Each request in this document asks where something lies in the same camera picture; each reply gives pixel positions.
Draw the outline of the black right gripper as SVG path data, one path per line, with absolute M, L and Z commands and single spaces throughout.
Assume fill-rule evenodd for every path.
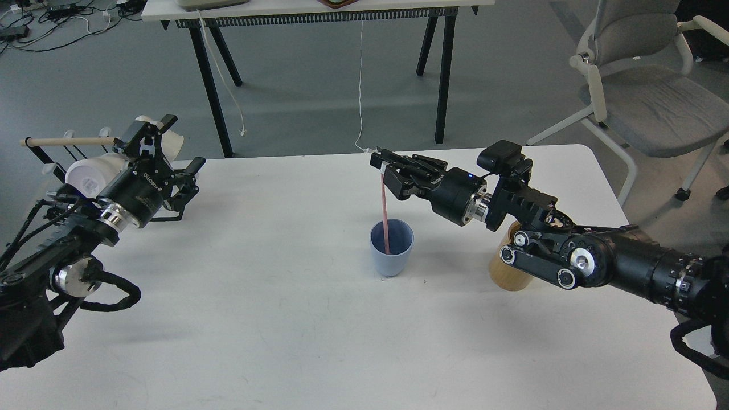
M 430 203 L 440 217 L 465 226 L 472 220 L 484 221 L 489 209 L 489 193 L 482 177 L 453 167 L 447 162 L 422 155 L 398 155 L 381 149 L 371 154 L 370 166 L 384 166 L 386 188 L 397 200 L 412 196 Z

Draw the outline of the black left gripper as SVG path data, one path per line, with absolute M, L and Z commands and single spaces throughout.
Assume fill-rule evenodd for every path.
M 117 174 L 97 197 L 100 220 L 114 230 L 145 227 L 161 207 L 177 215 L 157 217 L 158 222 L 180 221 L 186 205 L 199 192 L 197 173 L 206 163 L 195 157 L 185 169 L 173 169 L 162 150 L 163 136 L 178 117 L 167 114 L 161 124 L 135 120 L 122 138 L 115 138 L 113 151 L 124 155 L 129 168 Z

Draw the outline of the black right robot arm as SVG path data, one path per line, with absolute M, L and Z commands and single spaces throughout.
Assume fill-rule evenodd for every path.
M 687 322 L 671 330 L 673 348 L 727 379 L 727 366 L 684 341 L 688 333 L 709 327 L 714 352 L 727 357 L 727 251 L 704 259 L 662 247 L 637 225 L 576 225 L 557 209 L 555 197 L 529 187 L 532 160 L 507 140 L 493 143 L 477 158 L 479 167 L 499 177 L 493 192 L 487 192 L 485 177 L 449 169 L 437 158 L 378 149 L 370 164 L 384 171 L 384 184 L 397 199 L 424 198 L 434 213 L 456 225 L 479 220 L 496 231 L 512 215 L 520 226 L 499 250 L 509 267 L 563 290 L 615 286 L 684 315 Z

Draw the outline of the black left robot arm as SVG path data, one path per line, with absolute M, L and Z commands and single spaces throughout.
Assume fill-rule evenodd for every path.
M 39 200 L 2 254 L 2 370 L 33 367 L 64 348 L 77 310 L 113 312 L 141 298 L 138 286 L 107 272 L 93 255 L 127 227 L 182 218 L 198 192 L 194 158 L 174 169 L 184 138 L 177 117 L 140 116 L 122 138 L 26 138 L 62 186 Z

